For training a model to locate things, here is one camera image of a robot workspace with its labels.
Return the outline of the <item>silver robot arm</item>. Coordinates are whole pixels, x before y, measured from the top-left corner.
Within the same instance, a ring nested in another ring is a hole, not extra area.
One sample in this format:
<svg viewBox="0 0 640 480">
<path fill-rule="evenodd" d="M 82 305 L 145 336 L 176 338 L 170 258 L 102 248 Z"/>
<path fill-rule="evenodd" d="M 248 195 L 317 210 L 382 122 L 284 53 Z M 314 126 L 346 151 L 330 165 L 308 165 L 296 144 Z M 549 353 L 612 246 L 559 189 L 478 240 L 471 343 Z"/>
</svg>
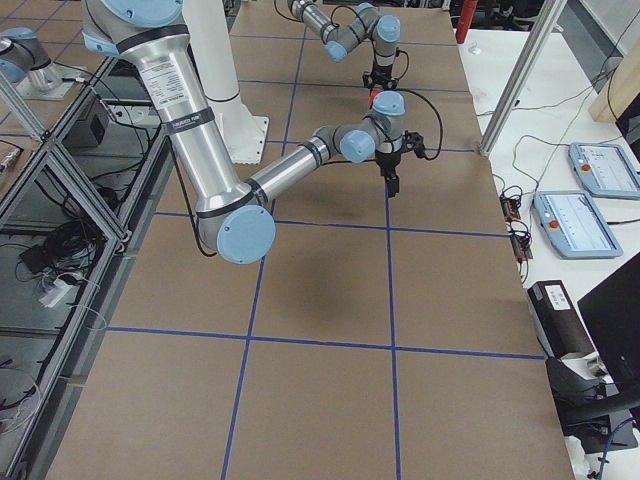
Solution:
<svg viewBox="0 0 640 480">
<path fill-rule="evenodd" d="M 225 109 L 238 85 L 222 3 L 86 1 L 82 12 L 86 47 L 138 70 L 197 193 L 196 236 L 229 262 L 249 264 L 269 252 L 276 227 L 267 203 L 333 156 L 360 163 L 401 151 L 405 103 L 386 90 L 360 122 L 321 127 L 241 180 L 226 140 L 253 119 Z"/>
<path fill-rule="evenodd" d="M 373 60 L 371 70 L 363 73 L 364 86 L 369 90 L 397 88 L 393 66 L 400 54 L 401 21 L 398 17 L 382 14 L 370 3 L 361 3 L 354 9 L 352 22 L 339 26 L 314 1 L 288 1 L 287 5 L 295 20 L 317 34 L 334 62 L 343 61 L 359 45 L 369 41 Z"/>
</svg>

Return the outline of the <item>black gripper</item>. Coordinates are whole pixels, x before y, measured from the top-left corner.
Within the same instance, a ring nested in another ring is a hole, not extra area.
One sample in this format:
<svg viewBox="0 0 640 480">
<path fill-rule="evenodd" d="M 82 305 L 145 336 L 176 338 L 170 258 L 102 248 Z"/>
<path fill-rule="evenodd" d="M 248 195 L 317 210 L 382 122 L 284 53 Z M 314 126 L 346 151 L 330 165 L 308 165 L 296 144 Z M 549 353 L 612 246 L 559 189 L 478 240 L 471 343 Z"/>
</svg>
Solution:
<svg viewBox="0 0 640 480">
<path fill-rule="evenodd" d="M 400 164 L 402 153 L 397 152 L 375 152 L 375 161 L 380 169 L 380 175 L 384 176 L 386 193 L 388 197 L 395 197 L 400 192 L 400 178 L 397 175 L 396 167 Z"/>
<path fill-rule="evenodd" d="M 373 64 L 370 71 L 365 71 L 362 80 L 365 88 L 372 90 L 395 90 L 398 79 L 392 75 L 392 65 Z"/>
</svg>

